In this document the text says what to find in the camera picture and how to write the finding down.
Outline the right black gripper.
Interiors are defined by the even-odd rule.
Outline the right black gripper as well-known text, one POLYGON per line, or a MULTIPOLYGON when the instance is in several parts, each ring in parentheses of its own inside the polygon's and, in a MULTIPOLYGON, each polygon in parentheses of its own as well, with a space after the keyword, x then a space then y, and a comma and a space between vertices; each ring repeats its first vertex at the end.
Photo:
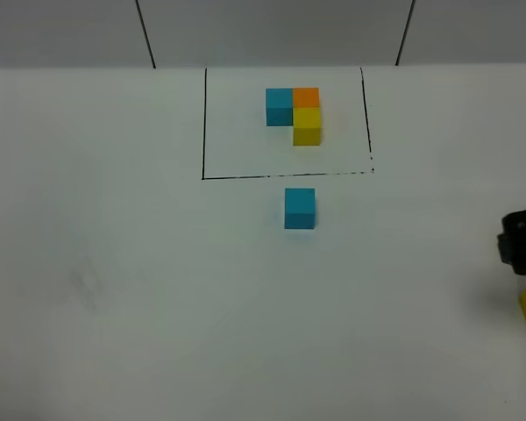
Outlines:
POLYGON ((501 261, 517 275, 526 275, 526 210, 508 214, 501 220, 503 232, 497 236, 501 261))

